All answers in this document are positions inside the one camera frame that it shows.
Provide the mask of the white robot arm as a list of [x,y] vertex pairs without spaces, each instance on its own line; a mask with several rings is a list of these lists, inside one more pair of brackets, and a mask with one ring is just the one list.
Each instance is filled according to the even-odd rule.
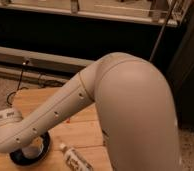
[[0,111],[0,153],[11,153],[93,104],[113,171],[181,171],[171,89],[150,62],[109,53],[80,70],[27,117]]

